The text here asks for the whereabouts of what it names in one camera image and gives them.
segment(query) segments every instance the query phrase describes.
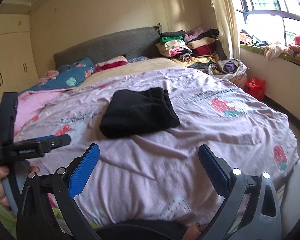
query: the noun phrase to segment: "window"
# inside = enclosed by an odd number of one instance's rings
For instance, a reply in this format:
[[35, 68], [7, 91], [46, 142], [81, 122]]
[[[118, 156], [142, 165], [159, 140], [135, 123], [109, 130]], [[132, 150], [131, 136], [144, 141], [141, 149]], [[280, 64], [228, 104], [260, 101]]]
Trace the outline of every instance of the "window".
[[238, 29], [261, 41], [289, 44], [300, 34], [297, 0], [233, 0]]

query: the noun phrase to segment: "window sill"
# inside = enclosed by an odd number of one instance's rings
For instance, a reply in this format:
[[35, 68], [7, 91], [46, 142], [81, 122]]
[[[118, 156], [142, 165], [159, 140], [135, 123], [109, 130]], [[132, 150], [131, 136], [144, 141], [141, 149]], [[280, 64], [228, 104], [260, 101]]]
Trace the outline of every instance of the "window sill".
[[[259, 54], [259, 55], [262, 55], [262, 56], [263, 56], [264, 53], [265, 53], [265, 49], [260, 48], [260, 47], [256, 47], [256, 46], [240, 44], [240, 48], [241, 48], [241, 49], [248, 50], [248, 51], [253, 52], [253, 53], [256, 53], [256, 54]], [[294, 63], [294, 64], [300, 66], [300, 61], [297, 61], [297, 60], [291, 58], [291, 57], [288, 56], [288, 55], [281, 54], [278, 58], [281, 58], [281, 59], [290, 61], [291, 63]]]

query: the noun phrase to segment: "window frame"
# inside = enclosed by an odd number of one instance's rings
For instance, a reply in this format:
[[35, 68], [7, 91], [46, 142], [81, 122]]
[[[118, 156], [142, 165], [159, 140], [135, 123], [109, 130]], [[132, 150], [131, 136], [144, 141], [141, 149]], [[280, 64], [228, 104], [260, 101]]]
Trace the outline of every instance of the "window frame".
[[250, 15], [250, 14], [264, 14], [264, 15], [272, 15], [272, 16], [281, 17], [282, 18], [282, 24], [283, 24], [283, 31], [284, 31], [284, 42], [287, 45], [287, 33], [286, 33], [286, 29], [285, 29], [285, 24], [284, 24], [284, 18], [289, 18], [289, 19], [292, 19], [292, 20], [300, 21], [300, 15], [290, 13], [289, 9], [288, 9], [288, 6], [287, 6], [286, 0], [283, 0], [283, 1], [285, 3], [287, 11], [281, 11], [281, 5], [280, 5], [279, 0], [277, 0], [279, 10], [255, 9], [254, 6], [253, 6], [253, 1], [252, 0], [250, 0], [252, 10], [249, 10], [247, 0], [241, 0], [241, 5], [242, 5], [243, 10], [236, 9], [236, 11], [241, 12], [243, 14], [243, 19], [244, 19], [245, 24], [248, 24], [248, 15]]

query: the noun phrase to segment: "white curtain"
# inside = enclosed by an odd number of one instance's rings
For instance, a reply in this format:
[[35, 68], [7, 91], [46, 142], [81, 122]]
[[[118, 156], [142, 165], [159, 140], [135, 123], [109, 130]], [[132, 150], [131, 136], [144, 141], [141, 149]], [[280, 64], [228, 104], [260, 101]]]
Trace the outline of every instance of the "white curtain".
[[223, 49], [230, 58], [240, 59], [239, 35], [232, 0], [212, 1]]

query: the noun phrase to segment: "red plastic bag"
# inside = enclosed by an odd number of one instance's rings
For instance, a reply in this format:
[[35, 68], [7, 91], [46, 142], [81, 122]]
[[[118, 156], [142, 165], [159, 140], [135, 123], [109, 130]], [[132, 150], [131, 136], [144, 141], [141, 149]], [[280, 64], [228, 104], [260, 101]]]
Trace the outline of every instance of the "red plastic bag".
[[260, 81], [256, 77], [252, 78], [246, 83], [246, 93], [252, 95], [254, 98], [259, 101], [263, 100], [266, 92], [266, 82]]

